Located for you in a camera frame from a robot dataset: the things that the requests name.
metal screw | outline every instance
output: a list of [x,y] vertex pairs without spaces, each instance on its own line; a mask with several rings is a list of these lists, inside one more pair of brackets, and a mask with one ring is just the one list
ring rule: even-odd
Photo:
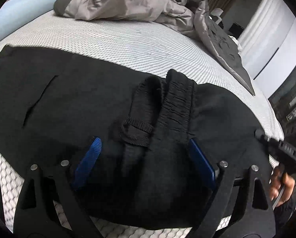
[[38,168],[36,164],[31,165],[30,170],[35,171]]
[[252,165],[252,166],[251,166],[251,169],[252,169],[253,171],[257,172],[257,171],[259,170],[259,167],[256,166],[256,165]]
[[61,161],[61,165],[62,166],[67,166],[68,164],[69,164],[69,161],[68,160]]
[[228,167],[228,163],[227,163],[226,161],[223,160],[223,161],[220,162],[220,166],[221,166],[221,167],[224,167],[224,168],[225,168],[225,167]]

white mattress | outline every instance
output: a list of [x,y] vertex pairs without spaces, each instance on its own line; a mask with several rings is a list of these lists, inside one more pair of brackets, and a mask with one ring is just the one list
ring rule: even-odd
[[[209,55],[202,44],[161,24],[105,20],[85,22],[59,18],[50,11],[3,39],[0,51],[5,45],[62,49],[161,77],[165,77],[167,71],[173,68],[198,84],[212,83],[228,89],[251,109],[269,137],[283,139],[281,126],[269,101],[253,80],[254,97]],[[273,166],[276,164],[272,158],[271,163]],[[23,178],[1,154],[0,180],[6,225],[12,230]],[[61,210],[58,213],[63,225],[67,225]],[[228,221],[229,218],[223,219],[219,228],[224,227]],[[189,231],[189,228],[149,231],[104,220],[94,222],[104,237],[179,238],[185,237]]]

light blue pillow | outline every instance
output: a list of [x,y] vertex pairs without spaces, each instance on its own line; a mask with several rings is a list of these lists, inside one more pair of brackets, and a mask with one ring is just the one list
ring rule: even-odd
[[53,9],[56,0],[9,0],[0,9],[0,41]]

person's hand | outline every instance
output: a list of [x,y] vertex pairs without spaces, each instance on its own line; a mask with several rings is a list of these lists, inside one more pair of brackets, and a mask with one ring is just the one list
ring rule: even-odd
[[[281,183],[280,183],[280,180],[278,177],[280,177],[280,174],[281,173],[280,173],[279,168],[276,167],[274,169],[274,173],[271,176],[271,184],[270,184],[270,189],[269,189],[269,197],[271,200],[273,200],[274,198],[277,198],[279,195],[279,189],[280,189]],[[285,203],[286,201],[288,201],[288,199],[292,195],[294,185],[295,185],[295,180],[291,176],[289,176],[287,173],[285,173],[283,175],[282,182],[285,185],[285,190],[284,190],[282,197],[280,198],[277,206],[280,206],[283,203]]]

gray duvet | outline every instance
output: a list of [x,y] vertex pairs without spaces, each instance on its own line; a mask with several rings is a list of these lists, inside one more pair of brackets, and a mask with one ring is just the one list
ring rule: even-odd
[[209,18],[207,0],[57,0],[54,11],[59,16],[80,20],[126,19],[161,23],[201,41],[218,62],[255,95],[237,45]]

